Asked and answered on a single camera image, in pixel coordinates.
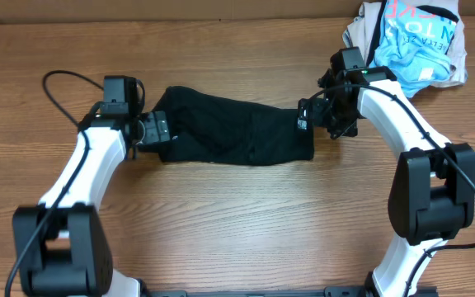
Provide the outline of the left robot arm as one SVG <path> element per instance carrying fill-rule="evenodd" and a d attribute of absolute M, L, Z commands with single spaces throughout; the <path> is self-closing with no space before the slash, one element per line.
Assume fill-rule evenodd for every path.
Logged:
<path fill-rule="evenodd" d="M 140 279 L 113 267 L 98 215 L 116 168 L 137 152 L 170 141 L 162 111 L 144 112 L 145 89 L 137 78 L 106 76 L 103 98 L 77 128 L 73 154 L 55 184 L 35 206 L 12 217 L 16 261 L 4 295 L 15 279 L 28 296 L 147 296 Z"/>

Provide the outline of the black garment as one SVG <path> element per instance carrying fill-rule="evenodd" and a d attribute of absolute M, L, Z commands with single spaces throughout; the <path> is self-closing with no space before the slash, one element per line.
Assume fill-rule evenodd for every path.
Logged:
<path fill-rule="evenodd" d="M 235 101 L 168 87 L 153 108 L 167 118 L 171 140 L 158 155 L 164 163 L 205 162 L 270 166 L 310 161 L 313 132 L 297 129 L 298 111 Z"/>

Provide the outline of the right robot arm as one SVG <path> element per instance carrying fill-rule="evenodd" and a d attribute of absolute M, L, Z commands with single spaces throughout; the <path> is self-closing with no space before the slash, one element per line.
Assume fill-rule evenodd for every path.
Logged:
<path fill-rule="evenodd" d="M 368 67 L 356 47 L 331 57 L 320 92 L 299 101 L 296 127 L 327 130 L 333 139 L 358 134 L 367 119 L 397 159 L 388 197 L 394 235 L 363 285 L 331 286 L 326 296 L 435 296 L 417 282 L 431 258 L 473 221 L 475 153 L 434 130 L 407 100 L 387 67 Z"/>

